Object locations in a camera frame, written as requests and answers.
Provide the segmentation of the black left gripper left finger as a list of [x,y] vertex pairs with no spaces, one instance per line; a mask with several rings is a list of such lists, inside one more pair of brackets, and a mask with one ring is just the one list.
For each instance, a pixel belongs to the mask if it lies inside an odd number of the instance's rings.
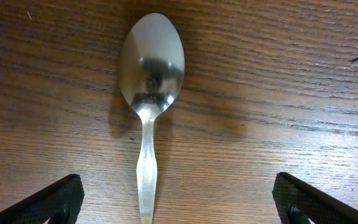
[[75,224],[85,193],[80,175],[70,174],[0,212],[0,224]]

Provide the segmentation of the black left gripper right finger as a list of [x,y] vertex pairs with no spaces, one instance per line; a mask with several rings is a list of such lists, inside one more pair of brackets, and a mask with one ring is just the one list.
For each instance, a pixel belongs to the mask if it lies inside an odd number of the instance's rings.
[[358,210],[287,172],[277,174],[272,195],[284,224],[358,224]]

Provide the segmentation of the small metal teaspoon far left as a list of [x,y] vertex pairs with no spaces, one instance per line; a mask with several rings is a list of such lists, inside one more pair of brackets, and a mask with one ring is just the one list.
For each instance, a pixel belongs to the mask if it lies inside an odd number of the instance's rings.
[[185,76],[178,32],[159,13],[141,18],[129,31],[120,54],[119,87],[142,123],[136,177],[141,224],[153,222],[157,188],[154,123],[174,102]]

